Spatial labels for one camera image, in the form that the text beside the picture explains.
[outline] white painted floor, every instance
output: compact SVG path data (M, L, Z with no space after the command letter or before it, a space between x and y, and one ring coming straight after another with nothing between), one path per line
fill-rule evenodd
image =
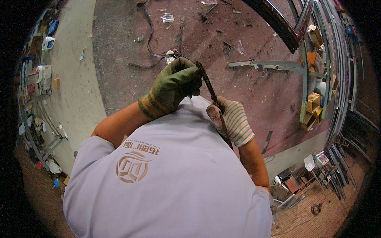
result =
M71 174L74 151L90 137L95 126L106 117L93 57L92 25L96 0L69 1L61 12L53 49L43 56L52 65L52 78L60 78L60 89L52 89L52 95L44 105L53 127L63 125L69 140L54 150L54 158L62 171ZM86 47L82 62L82 49ZM44 139L53 140L52 129ZM286 168L304 165L309 154L321 151L325 146L326 131L276 155L264 158L269 178L273 179Z

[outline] white bucket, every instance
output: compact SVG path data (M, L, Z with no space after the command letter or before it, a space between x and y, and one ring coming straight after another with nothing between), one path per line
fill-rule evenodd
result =
M40 65L37 67L36 72L38 72L38 80L37 83L41 82L44 79L48 79L51 77L51 65Z
M53 48L54 41L54 37L45 37L44 41L42 42L41 50L48 50Z

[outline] striped work glove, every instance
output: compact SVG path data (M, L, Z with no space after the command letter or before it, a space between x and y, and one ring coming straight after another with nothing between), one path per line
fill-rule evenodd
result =
M176 111L184 97L200 95L201 85L196 65L178 58L160 72L148 94L139 99L139 108L153 121Z
M251 131L247 122L246 113L242 104L237 101L230 101L222 96L217 97L217 102L224 111L223 117L226 124L227 134L229 139L234 142L236 147L241 147L254 138L254 133ZM219 108L211 104L207 108L207 114L212 120L219 134L226 138L223 133L222 122L219 117Z

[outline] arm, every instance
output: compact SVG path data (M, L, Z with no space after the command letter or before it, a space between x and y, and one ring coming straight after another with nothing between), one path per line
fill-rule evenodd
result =
M254 133L251 131L250 125L247 122L246 113L243 105L237 101L227 100L224 97L218 96L218 104L224 111L223 117L226 124L228 135L222 130L222 122L219 117L220 109L215 105L210 105L207 108L207 114L212 120L217 131L224 137L234 142L238 147L242 165L253 180L257 187L269 190L269 176L266 165L262 159L257 142L254 139Z
M150 119L140 110L138 102L134 102L119 112L106 117L95 128L91 136L99 136L111 142L117 148L124 138Z
M91 136L99 136L117 148L124 136L176 111L184 97L200 95L201 85L199 69L190 60L176 59L160 72L146 96L101 121Z
M238 148L241 163L254 184L269 191L269 175L255 138Z

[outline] white t-shirt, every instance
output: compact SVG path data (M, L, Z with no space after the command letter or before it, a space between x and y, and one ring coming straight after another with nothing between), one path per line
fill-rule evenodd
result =
M120 147L78 151L63 210L79 237L270 237L269 193L256 188L198 96Z

